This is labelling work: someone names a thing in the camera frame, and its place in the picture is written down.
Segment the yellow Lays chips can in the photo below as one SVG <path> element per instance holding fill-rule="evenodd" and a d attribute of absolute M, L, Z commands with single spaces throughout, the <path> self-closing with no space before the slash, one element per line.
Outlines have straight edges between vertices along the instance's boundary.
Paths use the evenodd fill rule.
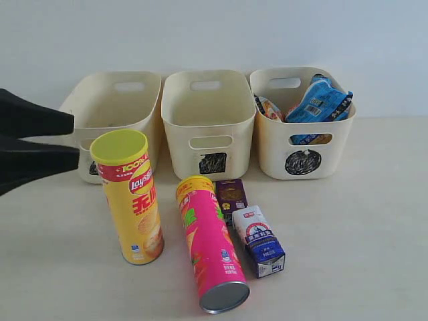
<path fill-rule="evenodd" d="M 148 153 L 140 131 L 113 130 L 90 146 L 118 234 L 123 258 L 145 265 L 160 256 L 165 241 Z"/>

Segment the pink Lays chips can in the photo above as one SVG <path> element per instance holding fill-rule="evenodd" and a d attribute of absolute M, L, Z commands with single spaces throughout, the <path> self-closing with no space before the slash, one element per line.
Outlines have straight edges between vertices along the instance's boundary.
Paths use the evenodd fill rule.
<path fill-rule="evenodd" d="M 215 195 L 202 175 L 183 179 L 176 200 L 189 249 L 200 307 L 219 314 L 232 310 L 250 294 L 239 258 Z"/>

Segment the orange instant noodle packet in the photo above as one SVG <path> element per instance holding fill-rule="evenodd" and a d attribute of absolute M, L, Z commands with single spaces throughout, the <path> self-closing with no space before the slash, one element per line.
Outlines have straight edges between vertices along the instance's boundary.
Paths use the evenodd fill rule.
<path fill-rule="evenodd" d="M 284 122 L 285 117 L 282 111 L 270 100 L 262 96 L 254 96 L 259 112 L 270 120 Z"/>

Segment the blue instant noodle packet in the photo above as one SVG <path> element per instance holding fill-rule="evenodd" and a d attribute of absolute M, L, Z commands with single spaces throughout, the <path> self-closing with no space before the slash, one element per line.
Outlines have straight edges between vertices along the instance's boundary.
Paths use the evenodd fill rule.
<path fill-rule="evenodd" d="M 353 93 L 332 86 L 330 78 L 315 74 L 301 102 L 285 117 L 287 123 L 334 122 L 348 117 Z"/>

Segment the cream bin triangle mark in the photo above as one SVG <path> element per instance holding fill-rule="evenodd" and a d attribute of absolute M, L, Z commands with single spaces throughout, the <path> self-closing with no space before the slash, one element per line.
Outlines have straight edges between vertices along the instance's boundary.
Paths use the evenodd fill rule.
<path fill-rule="evenodd" d="M 78 174 L 100 184 L 90 145 L 100 135 L 118 129 L 134 129 L 148 138 L 152 170 L 156 169 L 163 137 L 161 120 L 162 78 L 147 71 L 101 72 L 81 80 L 60 107 L 74 116 L 74 131 L 62 136 L 66 146 L 80 151 Z"/>

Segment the cream bin square mark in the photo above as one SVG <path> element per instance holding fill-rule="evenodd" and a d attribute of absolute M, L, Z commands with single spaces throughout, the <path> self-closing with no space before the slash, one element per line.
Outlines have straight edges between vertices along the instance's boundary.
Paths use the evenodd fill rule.
<path fill-rule="evenodd" d="M 249 166 L 256 107 L 234 70 L 177 72 L 165 80 L 161 117 L 180 179 L 238 179 Z"/>

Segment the purple milk carton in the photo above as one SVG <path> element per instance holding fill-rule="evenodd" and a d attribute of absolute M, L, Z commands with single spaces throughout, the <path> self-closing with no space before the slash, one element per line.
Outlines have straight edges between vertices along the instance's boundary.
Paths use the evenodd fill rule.
<path fill-rule="evenodd" d="M 232 226 L 232 213 L 248 206 L 241 179 L 215 181 L 215 194 L 227 226 Z"/>

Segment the blue white milk carton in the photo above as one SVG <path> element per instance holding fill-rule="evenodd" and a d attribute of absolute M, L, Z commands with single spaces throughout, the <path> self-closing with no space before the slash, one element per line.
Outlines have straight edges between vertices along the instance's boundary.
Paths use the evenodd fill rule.
<path fill-rule="evenodd" d="M 256 278 L 284 270 L 286 253 L 258 205 L 234 211 L 232 220 Z"/>

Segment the cream bin circle mark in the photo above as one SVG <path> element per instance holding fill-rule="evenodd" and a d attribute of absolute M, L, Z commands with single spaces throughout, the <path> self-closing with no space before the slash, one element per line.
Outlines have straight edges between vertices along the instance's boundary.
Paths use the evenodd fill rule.
<path fill-rule="evenodd" d="M 314 67 L 278 67 L 252 72 L 253 94 L 267 98 L 284 114 L 301 102 L 311 79 L 322 74 L 332 87 L 343 88 L 327 71 Z M 253 144 L 260 169 L 278 180 L 322 179 L 332 175 L 340 162 L 356 115 L 353 104 L 348 117 L 335 122 L 287 123 L 257 112 Z"/>

